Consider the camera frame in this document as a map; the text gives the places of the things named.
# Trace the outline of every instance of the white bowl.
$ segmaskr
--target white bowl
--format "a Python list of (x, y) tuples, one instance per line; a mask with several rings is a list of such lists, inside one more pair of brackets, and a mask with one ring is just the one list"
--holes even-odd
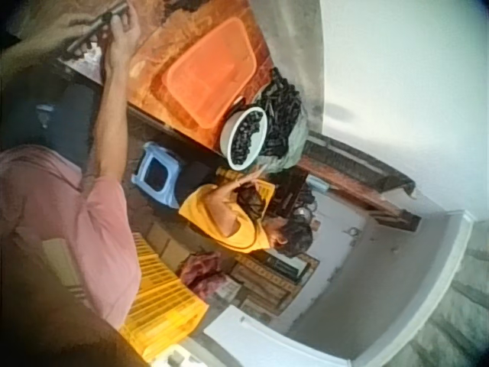
[[(250, 146), (250, 154), (246, 157), (246, 160), (243, 164), (234, 164), (231, 159), (231, 145), (232, 141), (235, 137), (235, 133), (239, 128), (239, 125), (243, 122), (245, 117), (249, 115), (251, 112), (261, 112), (261, 120), (260, 120), (260, 131), (255, 132), (251, 136), (251, 146)], [(236, 112), (233, 116), (231, 116), (228, 121), (225, 123), (221, 132), (221, 151), (226, 158), (228, 158), (229, 166), (234, 171), (242, 171), (245, 168), (249, 167), (253, 161), (260, 154), (260, 150), (263, 147), (265, 142), (265, 138), (267, 137), (267, 127), (268, 120), (267, 114), (261, 107), (251, 107), (246, 111)]]

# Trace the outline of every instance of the orange lid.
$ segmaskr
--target orange lid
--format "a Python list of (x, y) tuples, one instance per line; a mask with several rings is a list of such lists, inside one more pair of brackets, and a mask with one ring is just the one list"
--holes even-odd
[(230, 18), (173, 63), (166, 74), (167, 87), (200, 126), (212, 128), (256, 69), (245, 25)]

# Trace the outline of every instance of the black food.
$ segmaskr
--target black food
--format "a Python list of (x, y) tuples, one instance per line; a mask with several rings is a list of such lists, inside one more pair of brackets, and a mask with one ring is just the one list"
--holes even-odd
[(282, 158), (289, 151), (289, 135), (297, 123), (302, 102), (293, 84), (272, 69), (271, 83), (263, 90), (256, 104), (268, 117), (268, 130), (260, 155)]
[(235, 132), (231, 143), (231, 160), (234, 164), (243, 164), (250, 154), (251, 136), (260, 131), (262, 112), (250, 112)]
[(199, 8), (207, 2), (209, 2), (209, 0), (166, 0), (161, 24), (164, 24), (175, 11), (182, 9), (193, 13), (199, 10)]

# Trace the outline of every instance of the wooden table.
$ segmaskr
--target wooden table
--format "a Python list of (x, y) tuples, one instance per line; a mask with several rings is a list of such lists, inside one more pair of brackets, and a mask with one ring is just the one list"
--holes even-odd
[[(170, 95), (162, 76), (170, 65), (200, 38), (231, 17), (240, 18), (248, 32), (257, 58), (257, 72), (241, 95), (250, 102), (270, 82), (273, 67), (267, 44), (257, 26), (248, 0), (211, 0), (195, 13), (177, 11), (161, 25), (164, 0), (132, 0), (141, 23), (141, 48), (131, 64), (129, 102), (143, 113), (176, 129), (201, 145), (219, 151), (223, 121), (211, 129), (199, 127), (185, 109)], [(63, 13), (102, 13), (112, 1), (98, 0), (31, 0), (20, 38), (41, 24), (48, 24)], [(94, 48), (84, 59), (69, 65), (82, 75), (101, 83), (100, 49)]]

